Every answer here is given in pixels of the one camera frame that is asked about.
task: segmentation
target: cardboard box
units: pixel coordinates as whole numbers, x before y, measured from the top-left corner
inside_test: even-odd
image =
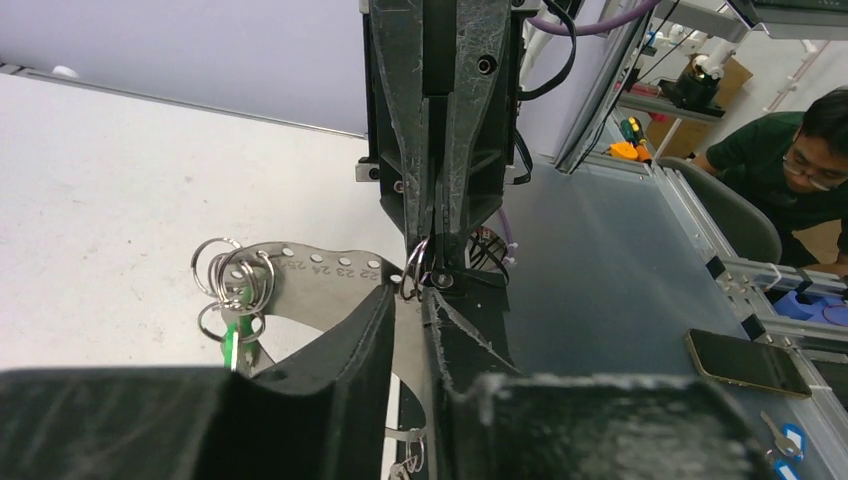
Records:
[[[718,84],[718,93],[715,96],[715,102],[725,110],[730,107],[733,99],[742,89],[742,85],[751,79],[753,74],[742,66],[735,59],[731,58],[724,66],[724,78]],[[645,133],[648,141],[654,148],[659,147],[665,138],[666,133],[671,129],[672,124],[676,120],[675,117],[666,117],[665,121],[652,121]],[[686,158],[690,153],[694,152],[701,141],[710,132],[713,127],[711,124],[701,123],[695,120],[683,120],[677,132],[674,133],[663,151],[663,156]]]

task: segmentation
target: black smartphone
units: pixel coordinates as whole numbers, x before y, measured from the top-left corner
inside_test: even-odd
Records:
[[[780,347],[694,329],[686,332],[686,344],[695,368],[706,377],[796,397],[813,394]]]

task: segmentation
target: chair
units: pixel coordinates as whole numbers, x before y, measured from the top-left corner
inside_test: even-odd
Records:
[[[674,157],[655,162],[683,175],[737,255],[757,262],[780,261],[783,248],[777,229],[757,207],[690,162]]]

